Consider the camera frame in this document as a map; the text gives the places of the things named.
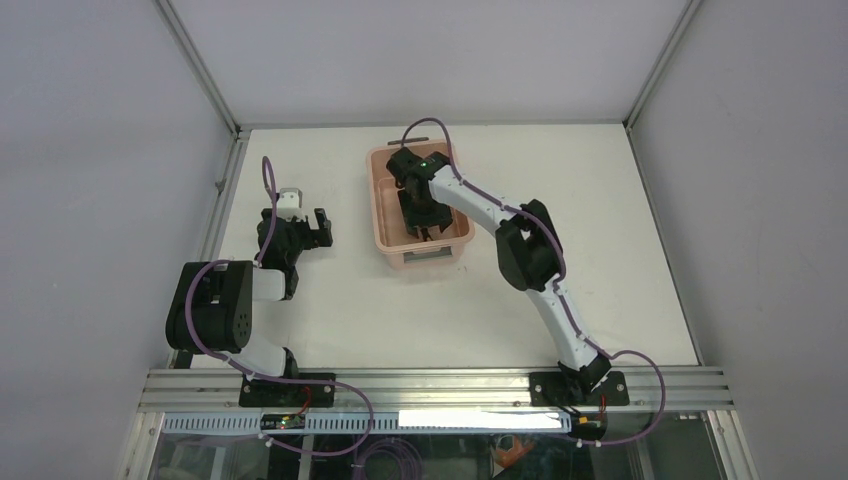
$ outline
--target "metal rail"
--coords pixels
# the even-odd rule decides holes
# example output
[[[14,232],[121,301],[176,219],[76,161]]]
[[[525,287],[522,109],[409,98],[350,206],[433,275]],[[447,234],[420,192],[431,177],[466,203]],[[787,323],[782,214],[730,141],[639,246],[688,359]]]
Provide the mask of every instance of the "metal rail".
[[[402,409],[457,408],[505,411],[550,410],[530,405],[528,374],[540,368],[512,369],[337,369],[337,381],[362,389],[381,412]],[[648,367],[618,367],[625,374],[631,403],[609,407],[610,412],[652,412],[660,400],[656,375]],[[328,370],[303,369],[304,372]],[[663,367],[666,410],[692,412],[733,409],[721,369]],[[249,411],[238,406],[242,376],[230,369],[151,370],[139,412]],[[362,400],[339,391],[328,412],[360,412]],[[593,408],[581,408],[593,411]]]

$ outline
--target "orange wire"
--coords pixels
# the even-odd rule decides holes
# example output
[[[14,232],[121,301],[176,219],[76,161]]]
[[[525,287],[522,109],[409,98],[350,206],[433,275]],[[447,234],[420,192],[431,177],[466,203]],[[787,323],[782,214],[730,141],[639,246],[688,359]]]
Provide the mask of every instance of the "orange wire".
[[[604,416],[607,413],[607,396],[601,394],[601,409],[598,412],[598,420],[603,420]]]
[[[312,403],[312,390],[309,387],[303,387],[306,390],[306,402],[304,402],[303,406],[300,408],[300,411],[295,413],[295,415],[300,415],[305,412],[307,408],[309,408],[309,404]]]

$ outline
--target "glass panel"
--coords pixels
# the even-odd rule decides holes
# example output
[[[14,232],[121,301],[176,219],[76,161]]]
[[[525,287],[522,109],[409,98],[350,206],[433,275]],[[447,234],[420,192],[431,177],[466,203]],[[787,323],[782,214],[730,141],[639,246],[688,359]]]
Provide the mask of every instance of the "glass panel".
[[[606,438],[638,431],[647,415],[610,414]],[[342,450],[352,435],[282,435],[319,451]],[[256,436],[163,435],[151,479],[161,480],[588,480],[721,478],[709,429],[699,414],[665,415],[645,439],[577,448],[560,435],[371,435],[357,452],[315,457],[267,448]]]

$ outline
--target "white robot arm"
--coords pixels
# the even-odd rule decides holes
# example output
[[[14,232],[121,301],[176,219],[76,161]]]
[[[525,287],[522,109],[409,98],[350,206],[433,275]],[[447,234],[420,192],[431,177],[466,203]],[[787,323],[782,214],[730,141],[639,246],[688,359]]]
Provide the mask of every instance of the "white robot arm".
[[[440,168],[429,182],[433,200],[464,213],[494,237],[501,224],[515,217],[515,214],[493,205],[464,186],[464,183],[456,178],[450,168]],[[501,197],[499,200],[507,205],[518,205],[518,202],[512,202],[508,198]],[[582,333],[575,332],[569,321],[566,310],[561,304],[562,301],[567,303],[580,332],[586,331],[565,289],[564,281],[558,281],[556,276],[552,276],[545,282],[542,291],[527,289],[525,292],[551,333],[559,361],[577,371],[590,365],[598,357],[598,352],[579,338]]]

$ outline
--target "white wall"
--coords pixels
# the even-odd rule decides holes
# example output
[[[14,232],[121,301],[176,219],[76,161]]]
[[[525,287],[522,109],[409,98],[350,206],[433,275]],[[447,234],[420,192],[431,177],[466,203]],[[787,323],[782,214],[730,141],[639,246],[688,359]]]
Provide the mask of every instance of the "white wall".
[[[228,137],[149,1],[0,6],[3,478],[111,478]]]
[[[686,0],[174,0],[242,123],[621,121]]]
[[[762,478],[845,478],[848,3],[710,0],[635,144]]]

